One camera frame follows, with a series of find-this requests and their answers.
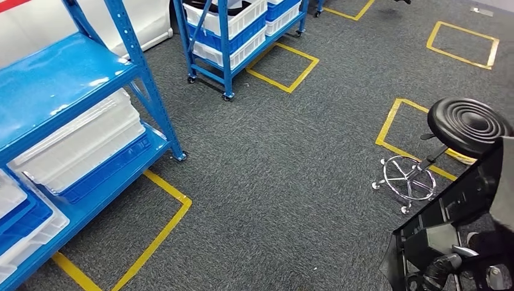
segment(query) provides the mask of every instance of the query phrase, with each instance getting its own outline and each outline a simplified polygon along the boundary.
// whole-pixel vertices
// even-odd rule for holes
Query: white wall
[[[78,0],[87,19],[105,44],[126,54],[103,0]],[[169,0],[124,0],[143,49],[169,36]],[[0,67],[37,52],[77,29],[61,0],[31,0],[0,13]]]

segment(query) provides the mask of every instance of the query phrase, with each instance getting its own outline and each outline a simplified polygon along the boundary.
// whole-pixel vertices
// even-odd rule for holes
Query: chrome stool base
[[[398,196],[403,198],[406,201],[406,205],[400,208],[403,214],[409,214],[410,208],[412,207],[412,201],[423,201],[423,200],[432,200],[435,192],[436,182],[432,175],[432,172],[428,170],[430,165],[435,162],[435,159],[441,156],[448,148],[446,146],[440,147],[437,152],[433,155],[430,155],[427,159],[419,162],[413,158],[409,158],[408,156],[394,156],[388,160],[381,159],[380,163],[383,165],[383,179],[373,182],[371,187],[375,190],[380,189],[381,184],[387,184],[393,192],[395,192]],[[408,161],[413,163],[412,168],[409,169],[408,172],[404,171],[398,161]],[[390,171],[388,170],[389,165],[394,165],[396,170]],[[396,172],[394,178],[390,178],[389,174],[392,172]],[[419,178],[426,176],[428,181],[430,181],[430,185],[425,185],[424,183],[419,181]],[[401,182],[404,181],[407,186],[407,193],[402,193],[397,186],[393,185],[392,182]],[[421,197],[417,198],[413,194],[414,192],[421,193]]]

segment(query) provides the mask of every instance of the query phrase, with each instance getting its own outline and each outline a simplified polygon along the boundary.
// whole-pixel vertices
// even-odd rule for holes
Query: stacked plastic tray
[[[246,1],[250,3],[248,7],[236,16],[228,16],[231,69],[237,67],[265,41],[266,0]],[[193,35],[202,15],[202,10],[187,4],[183,5],[187,15],[189,34]],[[217,13],[207,12],[203,26],[196,35],[193,53],[223,67],[221,32]]]
[[[301,0],[268,0],[266,35],[272,36],[299,14]]]
[[[8,166],[42,192],[75,203],[149,146],[144,133],[139,113],[120,89]]]
[[[43,195],[0,170],[0,284],[70,222]]]

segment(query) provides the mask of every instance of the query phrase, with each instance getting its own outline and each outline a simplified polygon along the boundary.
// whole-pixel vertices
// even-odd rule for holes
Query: blue plastic crate
[[[193,33],[195,33],[196,26],[190,24],[189,22],[187,23],[187,26],[189,28],[189,35],[192,37]],[[245,44],[245,42],[252,38],[252,36],[254,36],[257,32],[261,31],[261,29],[265,26],[266,13],[263,13],[240,33],[234,36],[233,39],[229,39],[229,54],[237,51],[238,48]],[[202,44],[206,44],[209,47],[213,47],[221,52],[221,36],[215,35],[210,30],[200,28],[200,31],[196,35],[196,41]]]
[[[61,197],[72,204],[77,203],[80,199],[93,191],[98,185],[111,177],[112,174],[116,173],[116,171],[123,168],[140,154],[145,152],[146,149],[150,147],[150,144],[150,140],[146,132],[144,132],[118,153],[104,161],[100,166],[59,193],[58,197]],[[52,195],[43,185],[37,184],[36,186],[47,196]]]
[[[283,0],[279,4],[271,4],[268,2],[268,12],[266,12],[266,21],[272,22],[287,12],[291,7],[301,0]]]
[[[27,199],[0,219],[0,254],[32,233],[53,213],[34,193],[26,192]]]

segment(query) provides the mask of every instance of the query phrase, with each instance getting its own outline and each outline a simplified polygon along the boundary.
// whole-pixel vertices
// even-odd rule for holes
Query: shelf shelf board
[[[76,204],[67,204],[52,199],[52,202],[70,219],[70,224],[48,244],[40,247],[24,261],[14,274],[0,284],[0,290],[14,290],[21,285],[169,149],[170,144],[162,133],[147,124],[145,127],[151,146],[137,158],[119,169]]]
[[[0,164],[136,77],[137,67],[81,33],[0,69]]]

